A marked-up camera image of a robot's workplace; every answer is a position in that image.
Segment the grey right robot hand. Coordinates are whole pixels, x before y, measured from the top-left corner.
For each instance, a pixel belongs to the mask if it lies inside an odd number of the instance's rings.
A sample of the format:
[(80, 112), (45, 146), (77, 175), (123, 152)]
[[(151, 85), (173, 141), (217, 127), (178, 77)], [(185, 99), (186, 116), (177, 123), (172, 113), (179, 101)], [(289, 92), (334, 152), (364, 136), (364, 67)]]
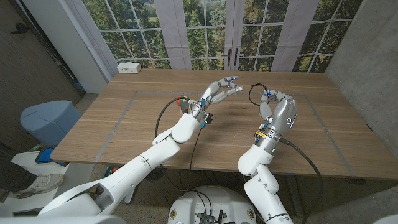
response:
[(278, 140), (292, 128), (297, 117), (296, 100), (281, 91), (264, 90), (259, 114), (263, 119), (255, 145), (272, 154)]

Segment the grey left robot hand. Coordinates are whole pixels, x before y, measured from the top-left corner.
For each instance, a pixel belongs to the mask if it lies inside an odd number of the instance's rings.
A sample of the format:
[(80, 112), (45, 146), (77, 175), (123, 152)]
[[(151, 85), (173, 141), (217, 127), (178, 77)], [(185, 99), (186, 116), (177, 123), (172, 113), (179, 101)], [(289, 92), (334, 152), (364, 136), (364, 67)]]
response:
[(188, 114), (194, 117), (197, 121), (200, 121), (205, 116), (205, 110), (212, 103), (220, 103), (227, 96), (242, 91), (243, 87), (234, 83), (237, 78), (237, 76), (229, 76), (211, 83), (198, 102), (191, 104), (191, 110)]

